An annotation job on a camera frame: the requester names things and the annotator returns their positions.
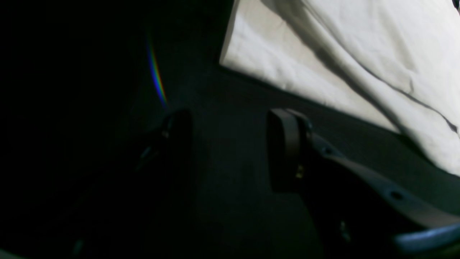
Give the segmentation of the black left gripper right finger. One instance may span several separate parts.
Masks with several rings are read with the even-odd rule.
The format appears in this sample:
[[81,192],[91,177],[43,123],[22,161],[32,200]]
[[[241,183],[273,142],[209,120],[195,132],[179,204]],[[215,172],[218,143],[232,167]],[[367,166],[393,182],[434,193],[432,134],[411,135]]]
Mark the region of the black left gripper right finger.
[[298,194],[327,259],[458,259],[459,216],[345,157],[291,109],[267,113],[270,183]]

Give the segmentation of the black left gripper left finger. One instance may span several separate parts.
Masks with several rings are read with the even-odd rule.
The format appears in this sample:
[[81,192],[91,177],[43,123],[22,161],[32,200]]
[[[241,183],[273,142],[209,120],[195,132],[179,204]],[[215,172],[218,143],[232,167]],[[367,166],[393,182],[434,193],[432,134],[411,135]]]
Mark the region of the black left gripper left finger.
[[141,259],[154,211],[189,169],[192,140],[191,111],[176,110],[105,172],[90,175],[54,222],[56,233],[74,241],[71,258]]

